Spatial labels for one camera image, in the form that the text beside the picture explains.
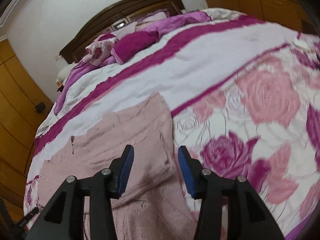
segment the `bed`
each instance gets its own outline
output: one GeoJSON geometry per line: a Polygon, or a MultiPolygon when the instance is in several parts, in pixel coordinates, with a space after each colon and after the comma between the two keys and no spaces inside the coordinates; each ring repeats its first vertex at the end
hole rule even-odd
{"type": "MultiPolygon", "coordinates": [[[[246,176],[287,240],[316,239],[320,39],[227,9],[209,8],[184,18],[181,0],[124,0],[92,18],[61,55],[68,63],[81,62],[92,40],[161,9],[188,20],[128,61],[82,75],[66,92],[61,109],[52,110],[39,127],[25,213],[38,204],[43,163],[69,138],[86,134],[107,112],[160,93],[171,111],[174,157],[186,145],[193,158],[219,176],[246,176]]],[[[181,187],[196,220],[201,203],[191,199],[183,181],[181,187]]],[[[223,222],[222,239],[226,230],[223,222]]]]}

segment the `magenta pillow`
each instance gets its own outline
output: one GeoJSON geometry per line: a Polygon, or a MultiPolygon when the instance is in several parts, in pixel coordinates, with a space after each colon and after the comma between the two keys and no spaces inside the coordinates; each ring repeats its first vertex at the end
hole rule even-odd
{"type": "Polygon", "coordinates": [[[158,41],[158,32],[135,32],[124,36],[111,50],[118,64],[128,62],[136,53],[158,41]]]}

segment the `headboard mirror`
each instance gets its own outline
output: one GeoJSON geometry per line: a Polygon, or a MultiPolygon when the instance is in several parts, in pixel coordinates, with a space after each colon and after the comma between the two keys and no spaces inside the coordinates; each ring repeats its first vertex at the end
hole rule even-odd
{"type": "Polygon", "coordinates": [[[184,9],[181,0],[122,0],[112,4],[94,16],[65,46],[60,55],[71,64],[79,62],[85,54],[85,47],[106,31],[122,26],[159,9],[167,9],[170,16],[181,14],[184,9]]]}

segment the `bedspread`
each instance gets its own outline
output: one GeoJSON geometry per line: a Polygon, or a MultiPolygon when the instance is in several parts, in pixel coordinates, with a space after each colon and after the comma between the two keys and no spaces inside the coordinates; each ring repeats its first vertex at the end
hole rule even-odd
{"type": "MultiPolygon", "coordinates": [[[[319,38],[299,35],[308,43],[302,50],[298,33],[281,25],[224,9],[206,13],[211,22],[165,34],[129,62],[94,70],[69,89],[60,113],[37,132],[25,212],[36,205],[43,161],[70,136],[159,92],[171,110],[175,148],[186,145],[220,176],[245,175],[286,239],[297,236],[320,197],[319,38]]],[[[185,199],[196,217],[200,201],[185,199]]],[[[224,212],[222,232],[225,222],[224,212]]]]}

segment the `floral bedspread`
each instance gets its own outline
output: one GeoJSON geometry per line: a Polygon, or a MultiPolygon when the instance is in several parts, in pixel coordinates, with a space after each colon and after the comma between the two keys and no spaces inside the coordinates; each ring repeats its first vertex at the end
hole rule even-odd
{"type": "MultiPolygon", "coordinates": [[[[286,44],[265,53],[173,118],[176,149],[186,145],[219,176],[246,176],[285,236],[320,198],[320,43],[300,39],[308,51],[286,44]]],[[[183,191],[197,218],[200,200],[183,191]]],[[[226,208],[222,221],[226,238],[226,208]]]]}

